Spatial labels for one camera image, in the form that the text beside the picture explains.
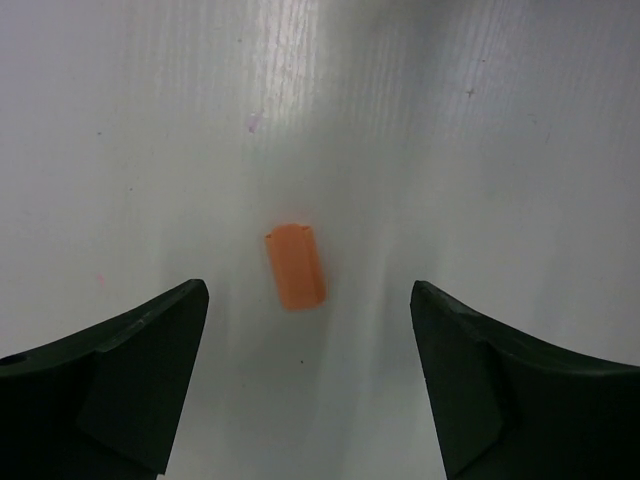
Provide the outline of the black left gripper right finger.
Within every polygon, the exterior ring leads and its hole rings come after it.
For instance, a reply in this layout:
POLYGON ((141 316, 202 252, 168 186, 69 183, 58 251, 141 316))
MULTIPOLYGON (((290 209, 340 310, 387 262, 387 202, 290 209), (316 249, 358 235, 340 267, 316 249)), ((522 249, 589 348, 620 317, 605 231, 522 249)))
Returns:
POLYGON ((450 479, 635 479, 639 370, 542 341, 418 281, 411 318, 450 479))

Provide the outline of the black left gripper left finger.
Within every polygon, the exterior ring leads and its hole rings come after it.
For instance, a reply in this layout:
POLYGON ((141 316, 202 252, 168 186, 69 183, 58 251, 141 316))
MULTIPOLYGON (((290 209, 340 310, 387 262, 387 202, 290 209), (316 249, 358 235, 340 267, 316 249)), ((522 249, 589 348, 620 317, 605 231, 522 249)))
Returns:
POLYGON ((1 360, 4 479, 165 474, 209 292, 188 280, 112 319, 1 360))

